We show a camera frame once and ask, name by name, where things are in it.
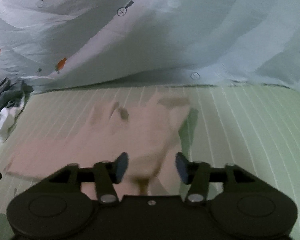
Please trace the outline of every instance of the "circular cover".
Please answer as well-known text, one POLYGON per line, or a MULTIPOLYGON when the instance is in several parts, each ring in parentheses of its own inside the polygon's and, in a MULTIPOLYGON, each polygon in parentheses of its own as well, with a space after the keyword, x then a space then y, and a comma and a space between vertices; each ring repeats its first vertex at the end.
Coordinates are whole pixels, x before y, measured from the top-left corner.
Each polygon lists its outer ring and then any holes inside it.
POLYGON ((10 225, 35 239, 60 239, 78 231, 93 211, 83 193, 23 193, 7 208, 10 225))
POLYGON ((280 192, 221 193, 210 212, 227 233, 251 238, 283 235, 298 215, 295 203, 280 192))

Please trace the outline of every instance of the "pink cloth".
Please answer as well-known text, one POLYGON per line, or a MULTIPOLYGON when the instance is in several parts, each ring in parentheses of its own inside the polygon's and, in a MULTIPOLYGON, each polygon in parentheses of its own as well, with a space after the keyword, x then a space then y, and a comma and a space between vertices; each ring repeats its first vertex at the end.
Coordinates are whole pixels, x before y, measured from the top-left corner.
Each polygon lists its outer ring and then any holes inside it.
MULTIPOLYGON (((154 178, 169 194, 178 194, 180 179, 174 158, 181 151, 178 131, 188 112, 187 98, 158 93, 146 106, 126 109, 118 102, 97 103, 75 136, 27 142, 15 149, 5 171, 44 178, 69 163, 92 167, 100 161, 114 161, 120 153, 127 152, 127 172, 123 181, 115 185, 120 198, 147 193, 148 182, 156 181, 154 178)), ((83 183, 82 191, 96 198, 91 183, 83 183)))

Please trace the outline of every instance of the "white garment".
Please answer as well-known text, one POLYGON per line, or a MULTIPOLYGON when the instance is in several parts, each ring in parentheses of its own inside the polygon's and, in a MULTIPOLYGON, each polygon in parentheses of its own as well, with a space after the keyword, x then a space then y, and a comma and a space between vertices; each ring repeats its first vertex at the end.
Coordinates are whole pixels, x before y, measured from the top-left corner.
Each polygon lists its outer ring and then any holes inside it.
POLYGON ((8 138, 9 128, 15 123, 16 118, 20 114, 25 105, 25 94, 20 101, 19 107, 4 107, 0 111, 0 142, 5 142, 8 138))

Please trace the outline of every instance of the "carrot print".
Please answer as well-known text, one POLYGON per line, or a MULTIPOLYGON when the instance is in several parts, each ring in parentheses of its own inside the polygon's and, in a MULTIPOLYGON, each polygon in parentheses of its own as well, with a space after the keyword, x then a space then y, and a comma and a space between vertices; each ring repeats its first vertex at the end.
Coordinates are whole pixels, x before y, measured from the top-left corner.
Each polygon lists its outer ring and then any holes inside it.
POLYGON ((63 58, 62 60, 59 61, 59 63, 56 65, 56 71, 59 73, 61 69, 65 66, 65 63, 67 61, 67 58, 63 58))

